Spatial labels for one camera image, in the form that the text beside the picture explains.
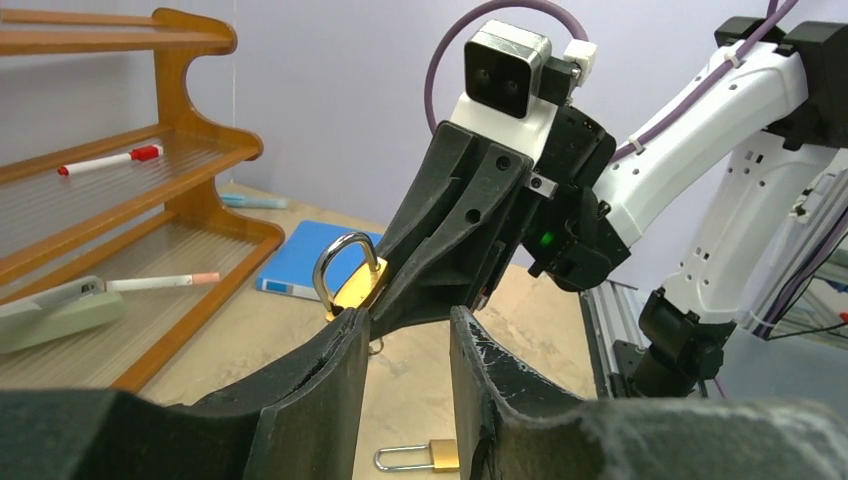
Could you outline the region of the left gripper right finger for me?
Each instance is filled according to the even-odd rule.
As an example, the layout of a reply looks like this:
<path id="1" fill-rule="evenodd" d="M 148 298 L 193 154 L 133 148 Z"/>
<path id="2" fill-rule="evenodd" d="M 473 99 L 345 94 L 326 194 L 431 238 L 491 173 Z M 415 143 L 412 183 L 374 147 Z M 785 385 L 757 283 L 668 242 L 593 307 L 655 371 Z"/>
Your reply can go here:
<path id="1" fill-rule="evenodd" d="M 843 479 L 847 425 L 806 401 L 585 400 L 450 312 L 464 479 Z"/>

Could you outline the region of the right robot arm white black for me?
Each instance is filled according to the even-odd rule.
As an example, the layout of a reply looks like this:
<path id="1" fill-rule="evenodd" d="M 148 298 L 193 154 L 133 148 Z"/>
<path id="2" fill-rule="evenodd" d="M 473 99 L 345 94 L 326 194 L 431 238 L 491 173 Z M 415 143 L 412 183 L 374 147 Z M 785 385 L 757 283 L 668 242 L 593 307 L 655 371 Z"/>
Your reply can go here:
<path id="1" fill-rule="evenodd" d="M 562 290 L 605 282 L 649 226 L 719 163 L 718 191 L 639 318 L 644 353 L 611 352 L 613 397 L 682 397 L 718 374 L 743 290 L 800 190 L 847 146 L 836 103 L 847 28 L 734 17 L 683 91 L 625 142 L 570 103 L 596 47 L 562 56 L 496 20 L 464 46 L 465 87 L 433 125 L 421 168 L 377 251 L 388 263 L 371 336 L 477 307 L 517 248 Z"/>

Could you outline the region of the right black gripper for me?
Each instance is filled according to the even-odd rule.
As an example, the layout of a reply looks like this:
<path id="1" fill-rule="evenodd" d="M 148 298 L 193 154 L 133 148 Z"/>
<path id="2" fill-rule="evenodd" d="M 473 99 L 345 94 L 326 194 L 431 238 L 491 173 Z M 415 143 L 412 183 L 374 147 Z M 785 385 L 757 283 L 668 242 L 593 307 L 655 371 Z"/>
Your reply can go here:
<path id="1" fill-rule="evenodd" d="M 614 137 L 571 106 L 559 108 L 535 172 L 557 184 L 523 238 L 543 273 L 567 292 L 592 289 L 630 251 L 593 187 L 616 150 Z M 444 121 L 382 239 L 388 278 L 369 309 L 370 337 L 446 320 L 477 307 L 513 252 L 519 230 L 507 218 L 524 193 L 530 157 Z"/>

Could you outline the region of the long shackle brass padlock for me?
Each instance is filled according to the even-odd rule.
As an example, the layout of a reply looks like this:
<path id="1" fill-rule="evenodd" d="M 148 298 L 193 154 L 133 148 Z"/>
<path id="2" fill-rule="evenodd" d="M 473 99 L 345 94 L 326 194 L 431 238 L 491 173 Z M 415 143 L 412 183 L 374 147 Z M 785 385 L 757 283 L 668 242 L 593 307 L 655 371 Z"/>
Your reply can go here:
<path id="1" fill-rule="evenodd" d="M 423 444 L 383 447 L 374 453 L 373 465 L 383 473 L 454 473 L 460 470 L 455 439 L 431 439 Z"/>

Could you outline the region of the key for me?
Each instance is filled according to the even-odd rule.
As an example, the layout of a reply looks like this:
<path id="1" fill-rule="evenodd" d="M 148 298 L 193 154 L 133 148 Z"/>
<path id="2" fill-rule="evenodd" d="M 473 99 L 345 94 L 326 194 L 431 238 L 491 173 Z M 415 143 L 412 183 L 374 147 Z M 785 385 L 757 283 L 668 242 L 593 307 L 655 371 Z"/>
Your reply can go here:
<path id="1" fill-rule="evenodd" d="M 385 342 L 383 338 L 379 338 L 378 340 L 369 344 L 369 355 L 375 356 L 382 352 L 384 349 Z"/>

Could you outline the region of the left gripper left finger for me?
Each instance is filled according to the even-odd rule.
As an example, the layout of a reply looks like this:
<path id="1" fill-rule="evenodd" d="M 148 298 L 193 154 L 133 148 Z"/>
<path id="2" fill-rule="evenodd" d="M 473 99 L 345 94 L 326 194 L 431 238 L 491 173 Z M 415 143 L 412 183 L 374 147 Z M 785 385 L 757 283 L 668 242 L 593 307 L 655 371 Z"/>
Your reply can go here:
<path id="1" fill-rule="evenodd" d="M 1 395 L 5 479 L 349 479 L 367 370 L 368 314 L 191 405 L 114 389 Z"/>

